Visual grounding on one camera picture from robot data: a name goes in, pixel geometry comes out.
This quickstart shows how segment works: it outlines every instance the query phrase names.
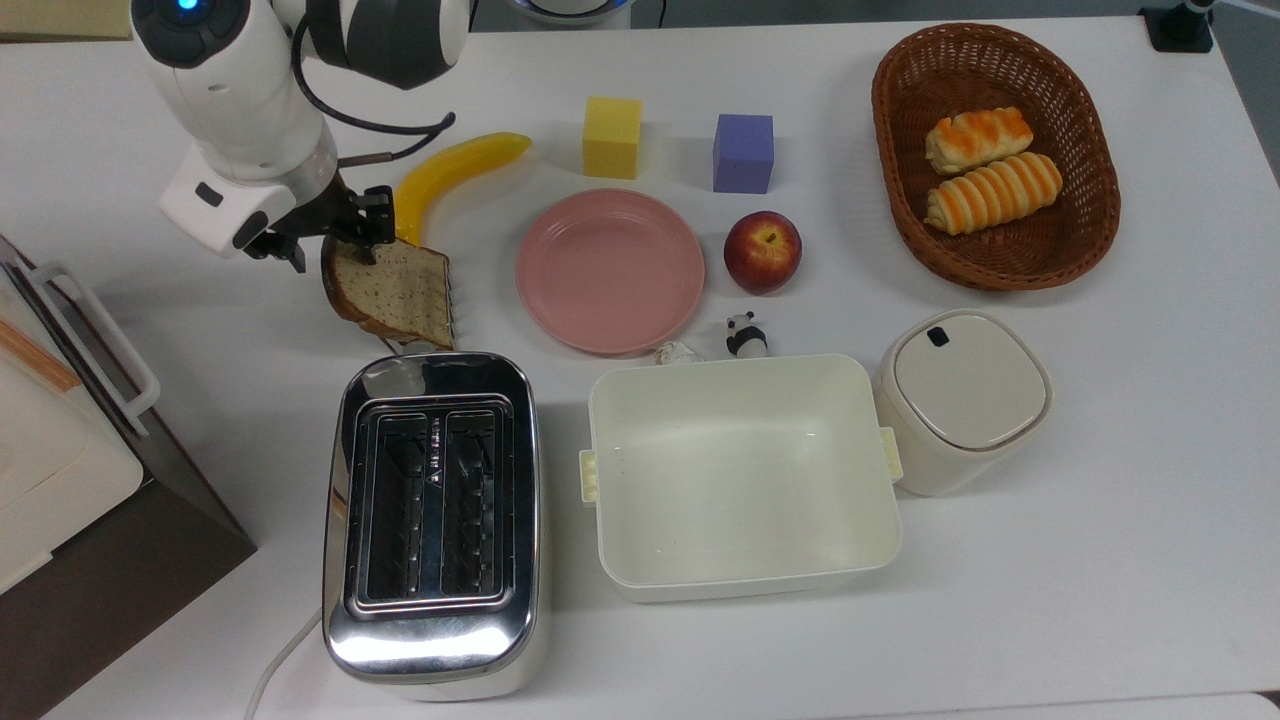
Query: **white box handle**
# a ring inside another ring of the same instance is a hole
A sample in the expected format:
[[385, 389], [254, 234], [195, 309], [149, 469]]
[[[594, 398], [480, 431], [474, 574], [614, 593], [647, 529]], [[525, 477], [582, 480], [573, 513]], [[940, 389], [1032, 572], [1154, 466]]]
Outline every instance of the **white box handle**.
[[[61, 263], [46, 263], [33, 270], [28, 270], [27, 268], [19, 269], [27, 279], [27, 283], [31, 286], [31, 290], [37, 297], [40, 297], [40, 301], [49, 309], [50, 315], [52, 315], [54, 322], [56, 322], [58, 327], [61, 328], [63, 334], [70, 340], [72, 347], [76, 348], [79, 356], [84, 360], [84, 364], [88, 365], [90, 372], [93, 373], [102, 388], [106, 389], [106, 395], [111, 398], [111, 402], [115, 404], [116, 410], [124, 415], [124, 419], [129, 423], [129, 427], [132, 427], [134, 432], [141, 436], [146, 436], [147, 429], [142, 427], [142, 414], [150, 410], [151, 406], [156, 404], [156, 400], [160, 398], [160, 380], [156, 379], [155, 373], [151, 372], [151, 368], [148, 368], [142, 360], [142, 356], [138, 355], [133, 343], [131, 343], [129, 340], [124, 337], [124, 333], [120, 332], [120, 327], [116, 325], [115, 320], [111, 319], [111, 315], [106, 313], [106, 307], [102, 307], [102, 302], [96, 295], [93, 295], [92, 291], [84, 287], [76, 278], [76, 275], [70, 273], [70, 270], [63, 266]], [[104, 342], [120, 361], [124, 372], [133, 379], [133, 382], [138, 383], [141, 389], [132, 400], [124, 400], [120, 389], [111, 383], [111, 380], [106, 377], [106, 373], [104, 373], [102, 368], [97, 364], [97, 360], [93, 359], [90, 351], [84, 347], [84, 343], [81, 342], [79, 334], [77, 334], [72, 328], [70, 322], [65, 315], [63, 315], [61, 310], [54, 305], [54, 301], [49, 296], [49, 291], [45, 286], [52, 286], [52, 282], [58, 278], [67, 278], [68, 283], [72, 288], [74, 288], [78, 296], [74, 299], [78, 301], [78, 306], [84, 310], [91, 324], [97, 331], [102, 332]]]
[[600, 496], [600, 470], [595, 465], [594, 450], [577, 454], [577, 470], [582, 478], [582, 506], [595, 507], [595, 500]]
[[896, 486], [902, 479], [902, 456], [897, 452], [897, 436], [893, 428], [881, 428], [881, 442], [884, 443], [884, 462], [888, 464], [888, 478]]

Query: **red apple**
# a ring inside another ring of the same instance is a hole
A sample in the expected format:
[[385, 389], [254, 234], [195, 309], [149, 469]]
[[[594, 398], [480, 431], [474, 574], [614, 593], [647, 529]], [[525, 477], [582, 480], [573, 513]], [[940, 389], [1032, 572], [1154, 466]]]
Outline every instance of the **red apple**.
[[742, 290], [753, 295], [773, 292], [800, 266], [800, 233], [778, 213], [751, 213], [728, 231], [724, 266]]

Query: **pink plate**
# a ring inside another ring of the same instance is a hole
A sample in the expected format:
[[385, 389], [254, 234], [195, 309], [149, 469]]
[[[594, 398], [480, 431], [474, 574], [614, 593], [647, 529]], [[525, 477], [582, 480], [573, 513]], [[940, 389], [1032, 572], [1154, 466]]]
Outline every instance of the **pink plate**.
[[553, 337], [596, 355], [658, 346], [698, 307], [705, 264], [675, 210], [627, 190], [561, 200], [525, 234], [516, 287]]

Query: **wicker basket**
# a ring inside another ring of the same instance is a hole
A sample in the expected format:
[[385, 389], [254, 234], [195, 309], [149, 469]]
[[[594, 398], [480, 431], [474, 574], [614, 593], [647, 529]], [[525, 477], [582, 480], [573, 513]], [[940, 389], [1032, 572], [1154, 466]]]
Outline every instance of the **wicker basket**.
[[[951, 237], [925, 225], [924, 159], [941, 118], [1015, 106], [1036, 133], [1029, 150], [1062, 173], [1057, 202], [1029, 218]], [[881, 60], [872, 87], [881, 165], [902, 240], [933, 273], [992, 291], [1060, 286], [1098, 264], [1120, 223], [1120, 190], [1102, 124], [1080, 78], [1027, 36], [987, 24], [925, 28]]]

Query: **bread roll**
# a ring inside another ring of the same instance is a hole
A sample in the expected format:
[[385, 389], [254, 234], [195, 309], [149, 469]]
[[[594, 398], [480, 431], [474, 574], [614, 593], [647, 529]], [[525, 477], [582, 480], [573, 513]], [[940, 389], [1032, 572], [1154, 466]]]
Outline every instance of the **bread roll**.
[[1052, 160], [1023, 152], [931, 190], [924, 222], [947, 234], [980, 231], [1052, 205], [1061, 190]]
[[1016, 155], [1032, 143], [1032, 128], [1018, 108], [977, 110], [942, 118], [924, 137], [924, 159], [945, 176]]

